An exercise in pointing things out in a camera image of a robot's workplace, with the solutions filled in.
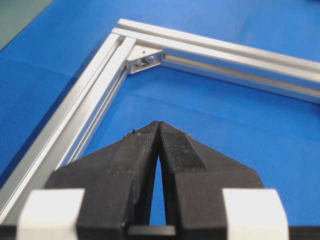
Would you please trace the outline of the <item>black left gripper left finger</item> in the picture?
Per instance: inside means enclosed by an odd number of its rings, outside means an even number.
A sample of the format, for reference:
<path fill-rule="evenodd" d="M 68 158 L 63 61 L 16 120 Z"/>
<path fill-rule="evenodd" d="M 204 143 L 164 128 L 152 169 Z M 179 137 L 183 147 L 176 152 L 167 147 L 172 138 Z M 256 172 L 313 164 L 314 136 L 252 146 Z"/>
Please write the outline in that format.
<path fill-rule="evenodd" d="M 46 189 L 85 190 L 76 222 L 80 240 L 123 240 L 129 225 L 149 223 L 158 127 L 153 121 L 49 176 Z"/>

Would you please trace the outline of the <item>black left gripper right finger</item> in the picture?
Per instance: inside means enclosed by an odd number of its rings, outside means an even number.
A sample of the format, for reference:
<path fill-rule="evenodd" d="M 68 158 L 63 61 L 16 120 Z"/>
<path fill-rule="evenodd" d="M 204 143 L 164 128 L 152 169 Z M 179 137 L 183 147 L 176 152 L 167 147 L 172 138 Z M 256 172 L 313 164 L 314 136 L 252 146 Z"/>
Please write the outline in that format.
<path fill-rule="evenodd" d="M 222 190 L 264 188 L 257 172 L 163 121 L 158 142 L 166 223 L 181 240 L 227 239 Z"/>

